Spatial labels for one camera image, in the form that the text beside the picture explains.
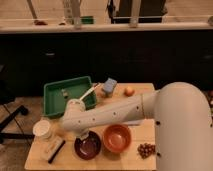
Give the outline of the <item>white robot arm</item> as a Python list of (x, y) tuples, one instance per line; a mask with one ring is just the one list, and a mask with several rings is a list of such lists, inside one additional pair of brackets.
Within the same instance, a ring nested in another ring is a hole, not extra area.
[(213, 171), (213, 118), (205, 95), (185, 82), (85, 110), (73, 99), (62, 127), (83, 136), (96, 126), (152, 119), (157, 171)]

